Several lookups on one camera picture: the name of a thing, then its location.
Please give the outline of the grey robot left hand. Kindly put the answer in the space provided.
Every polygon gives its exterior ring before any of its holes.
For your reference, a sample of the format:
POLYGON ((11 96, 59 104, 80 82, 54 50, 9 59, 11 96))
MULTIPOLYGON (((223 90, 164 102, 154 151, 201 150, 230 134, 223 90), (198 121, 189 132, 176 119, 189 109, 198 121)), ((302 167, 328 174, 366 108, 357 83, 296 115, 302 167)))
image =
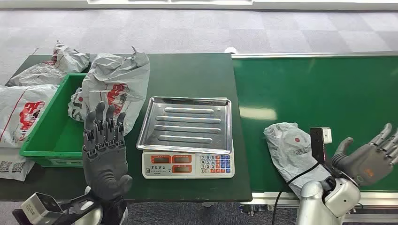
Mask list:
POLYGON ((84 121, 82 160, 84 176, 99 198, 113 200, 126 194, 132 185, 128 175, 124 118, 114 118, 115 106, 100 101, 84 121))

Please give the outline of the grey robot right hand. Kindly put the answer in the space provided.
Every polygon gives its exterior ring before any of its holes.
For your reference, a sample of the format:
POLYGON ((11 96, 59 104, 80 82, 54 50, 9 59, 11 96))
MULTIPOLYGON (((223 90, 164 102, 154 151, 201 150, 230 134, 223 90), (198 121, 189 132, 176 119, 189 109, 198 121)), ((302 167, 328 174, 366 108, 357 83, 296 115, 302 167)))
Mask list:
POLYGON ((361 186, 383 179, 398 163, 398 133, 390 135, 391 130, 392 124, 385 124, 378 135, 349 155, 346 150, 353 143, 353 138, 347 137, 333 155, 332 166, 361 186))

